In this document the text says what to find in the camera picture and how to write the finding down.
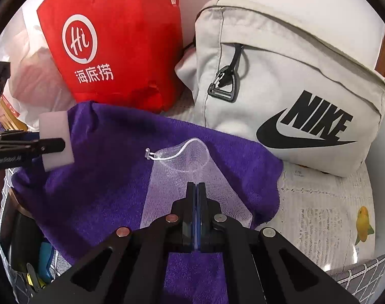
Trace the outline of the white melamine sponge block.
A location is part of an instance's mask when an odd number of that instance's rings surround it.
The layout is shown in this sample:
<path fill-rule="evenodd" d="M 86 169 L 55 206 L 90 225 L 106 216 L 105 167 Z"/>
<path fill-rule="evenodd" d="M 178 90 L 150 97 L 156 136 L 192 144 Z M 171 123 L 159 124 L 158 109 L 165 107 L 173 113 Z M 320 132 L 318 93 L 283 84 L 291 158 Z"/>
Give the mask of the white melamine sponge block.
<path fill-rule="evenodd" d="M 74 163 L 67 111 L 46 112 L 39 118 L 42 160 L 46 172 Z"/>

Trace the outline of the white mesh drawstring pouch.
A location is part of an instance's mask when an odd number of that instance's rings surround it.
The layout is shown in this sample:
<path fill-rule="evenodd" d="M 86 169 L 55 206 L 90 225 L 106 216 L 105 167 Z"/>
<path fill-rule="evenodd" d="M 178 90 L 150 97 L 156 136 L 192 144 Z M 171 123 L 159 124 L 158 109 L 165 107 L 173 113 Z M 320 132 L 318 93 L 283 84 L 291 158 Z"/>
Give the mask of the white mesh drawstring pouch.
<path fill-rule="evenodd" d="M 156 152 L 146 149 L 145 157 L 153 161 L 140 227 L 170 213 L 172 203 L 186 196 L 187 184 L 204 183 L 209 199 L 217 201 L 221 211 L 250 227 L 253 215 L 217 167 L 206 144 L 191 138 Z"/>

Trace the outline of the white Miniso plastic bag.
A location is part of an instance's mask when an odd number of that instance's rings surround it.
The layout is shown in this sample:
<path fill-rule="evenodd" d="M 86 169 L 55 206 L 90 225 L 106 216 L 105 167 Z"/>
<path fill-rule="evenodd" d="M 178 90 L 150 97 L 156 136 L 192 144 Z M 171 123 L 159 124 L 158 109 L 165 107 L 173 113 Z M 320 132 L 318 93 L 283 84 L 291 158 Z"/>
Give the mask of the white Miniso plastic bag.
<path fill-rule="evenodd" d="M 11 76 L 3 95 L 31 129 L 39 128 L 44 112 L 69 110 L 74 97 L 55 65 L 39 24 L 26 26 L 19 10 L 0 34 L 0 61 L 10 63 Z"/>

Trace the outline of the purple fluffy towel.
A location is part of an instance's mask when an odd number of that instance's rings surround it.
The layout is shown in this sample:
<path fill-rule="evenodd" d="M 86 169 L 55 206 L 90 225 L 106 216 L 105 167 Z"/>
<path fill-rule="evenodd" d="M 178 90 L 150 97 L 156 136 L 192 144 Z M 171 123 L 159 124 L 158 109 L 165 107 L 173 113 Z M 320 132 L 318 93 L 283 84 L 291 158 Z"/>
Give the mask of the purple fluffy towel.
<path fill-rule="evenodd" d="M 46 172 L 42 158 L 14 173 L 20 204 L 71 268 L 34 303 L 142 303 L 141 228 L 163 116 L 84 102 L 68 112 L 74 163 Z M 221 253 L 170 253 L 157 303 L 229 303 Z"/>

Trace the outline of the dark green tea box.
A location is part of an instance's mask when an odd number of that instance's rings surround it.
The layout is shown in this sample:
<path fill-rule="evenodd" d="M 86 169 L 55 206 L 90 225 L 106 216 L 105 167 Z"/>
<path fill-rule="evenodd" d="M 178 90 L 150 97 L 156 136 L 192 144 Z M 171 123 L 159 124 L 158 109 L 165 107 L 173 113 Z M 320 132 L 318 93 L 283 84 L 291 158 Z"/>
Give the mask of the dark green tea box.
<path fill-rule="evenodd" d="M 16 192 L 9 189 L 1 215 L 0 245 L 11 268 L 27 273 L 27 265 L 39 269 L 39 255 L 44 234 L 17 200 Z"/>

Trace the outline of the red Haidilao paper bag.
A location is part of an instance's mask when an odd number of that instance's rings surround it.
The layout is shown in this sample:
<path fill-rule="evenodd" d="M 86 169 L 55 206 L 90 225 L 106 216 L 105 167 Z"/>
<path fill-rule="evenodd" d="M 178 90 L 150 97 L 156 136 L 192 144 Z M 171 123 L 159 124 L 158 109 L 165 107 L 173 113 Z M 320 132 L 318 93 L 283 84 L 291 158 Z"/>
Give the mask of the red Haidilao paper bag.
<path fill-rule="evenodd" d="M 179 99 L 179 0 L 44 0 L 37 15 L 77 102 L 160 113 Z"/>

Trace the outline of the grey checkered blanket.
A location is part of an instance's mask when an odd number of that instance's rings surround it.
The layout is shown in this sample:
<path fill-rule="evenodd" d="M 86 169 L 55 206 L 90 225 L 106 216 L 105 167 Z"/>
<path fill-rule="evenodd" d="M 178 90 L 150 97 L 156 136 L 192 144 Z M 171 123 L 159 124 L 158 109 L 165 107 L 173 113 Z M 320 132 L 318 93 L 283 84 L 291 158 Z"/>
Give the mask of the grey checkered blanket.
<path fill-rule="evenodd" d="M 360 303 L 372 303 L 371 298 L 385 275 L 385 254 L 343 272 L 328 274 Z"/>

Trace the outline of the beige Nike waist bag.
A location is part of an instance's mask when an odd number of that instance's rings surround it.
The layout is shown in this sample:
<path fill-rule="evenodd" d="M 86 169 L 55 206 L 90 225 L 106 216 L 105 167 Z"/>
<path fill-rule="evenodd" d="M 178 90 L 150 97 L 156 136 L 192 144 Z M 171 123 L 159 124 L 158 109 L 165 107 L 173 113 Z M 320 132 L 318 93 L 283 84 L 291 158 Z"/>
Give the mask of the beige Nike waist bag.
<path fill-rule="evenodd" d="M 175 71 L 194 122 L 336 176 L 365 161 L 385 114 L 385 78 L 310 25 L 247 0 L 211 0 Z"/>

